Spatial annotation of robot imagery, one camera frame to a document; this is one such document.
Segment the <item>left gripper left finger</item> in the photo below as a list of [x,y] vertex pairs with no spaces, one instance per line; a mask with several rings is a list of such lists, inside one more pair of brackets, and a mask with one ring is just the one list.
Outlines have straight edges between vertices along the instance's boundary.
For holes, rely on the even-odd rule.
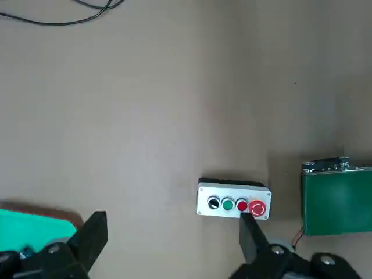
[[2,251],[1,278],[88,278],[107,241],[107,214],[96,211],[66,242]]

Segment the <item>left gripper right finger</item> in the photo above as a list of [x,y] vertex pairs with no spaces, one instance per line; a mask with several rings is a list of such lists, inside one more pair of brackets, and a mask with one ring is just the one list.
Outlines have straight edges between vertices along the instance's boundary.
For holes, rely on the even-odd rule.
[[250,213],[239,218],[239,244],[245,263],[230,278],[360,278],[342,257],[332,253],[315,253],[310,260],[292,248],[269,242]]

